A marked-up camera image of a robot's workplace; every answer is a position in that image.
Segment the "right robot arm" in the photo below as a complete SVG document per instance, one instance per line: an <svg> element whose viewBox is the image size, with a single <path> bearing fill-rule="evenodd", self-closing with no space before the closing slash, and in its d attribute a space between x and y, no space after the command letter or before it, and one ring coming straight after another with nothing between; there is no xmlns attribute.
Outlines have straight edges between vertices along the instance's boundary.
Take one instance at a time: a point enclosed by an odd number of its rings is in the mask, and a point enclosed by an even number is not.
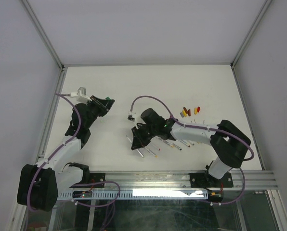
<svg viewBox="0 0 287 231"><path fill-rule="evenodd" d="M228 120L222 120L212 127L184 123L173 117L164 119L152 108L143 111L139 117L130 112L128 120L134 122L131 129L132 150L146 147L153 138L164 141L193 141L211 146L217 157L205 174L205 182L209 186L218 185L231 169L241 168L251 144L250 139Z"/></svg>

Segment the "yellow capped pen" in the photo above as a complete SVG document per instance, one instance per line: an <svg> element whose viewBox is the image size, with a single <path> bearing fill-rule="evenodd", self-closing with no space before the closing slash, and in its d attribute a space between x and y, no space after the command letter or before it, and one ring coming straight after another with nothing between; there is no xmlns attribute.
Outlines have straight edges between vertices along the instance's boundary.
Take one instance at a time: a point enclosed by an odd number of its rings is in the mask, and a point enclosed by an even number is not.
<svg viewBox="0 0 287 231"><path fill-rule="evenodd" d="M157 158L157 154L154 153L153 151L151 151L149 148L145 148L152 156L154 156L155 158Z"/></svg>

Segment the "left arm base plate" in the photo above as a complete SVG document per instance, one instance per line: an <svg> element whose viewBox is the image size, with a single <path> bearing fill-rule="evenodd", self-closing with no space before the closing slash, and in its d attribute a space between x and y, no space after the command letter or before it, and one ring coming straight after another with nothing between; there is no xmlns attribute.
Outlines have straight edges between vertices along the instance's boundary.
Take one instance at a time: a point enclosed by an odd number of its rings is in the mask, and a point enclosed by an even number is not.
<svg viewBox="0 0 287 231"><path fill-rule="evenodd" d="M89 176L85 176L85 179L71 186L71 188L91 188L102 189L105 186L106 174L103 172L90 172Z"/></svg>

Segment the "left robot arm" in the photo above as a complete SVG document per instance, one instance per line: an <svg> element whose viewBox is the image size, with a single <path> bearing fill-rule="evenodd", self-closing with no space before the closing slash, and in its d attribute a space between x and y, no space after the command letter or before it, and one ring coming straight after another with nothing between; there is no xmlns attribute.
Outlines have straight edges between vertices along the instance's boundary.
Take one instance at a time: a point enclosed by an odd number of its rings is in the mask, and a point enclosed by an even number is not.
<svg viewBox="0 0 287 231"><path fill-rule="evenodd" d="M72 105L69 127L58 147L47 158L22 168L16 198L18 204L32 211L48 212L60 193L76 184L85 187L92 182L89 166L70 159L86 145L91 135L90 127L98 117L109 112L114 102L109 97L91 96Z"/></svg>

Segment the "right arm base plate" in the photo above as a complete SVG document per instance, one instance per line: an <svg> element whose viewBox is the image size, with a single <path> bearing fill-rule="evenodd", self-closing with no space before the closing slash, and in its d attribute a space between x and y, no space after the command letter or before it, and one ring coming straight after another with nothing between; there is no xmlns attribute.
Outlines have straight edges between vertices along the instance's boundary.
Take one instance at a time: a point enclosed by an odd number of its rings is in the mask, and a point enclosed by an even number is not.
<svg viewBox="0 0 287 231"><path fill-rule="evenodd" d="M194 172L189 174L191 188L232 188L233 180L231 173L227 172L220 179L216 179L207 172Z"/></svg>

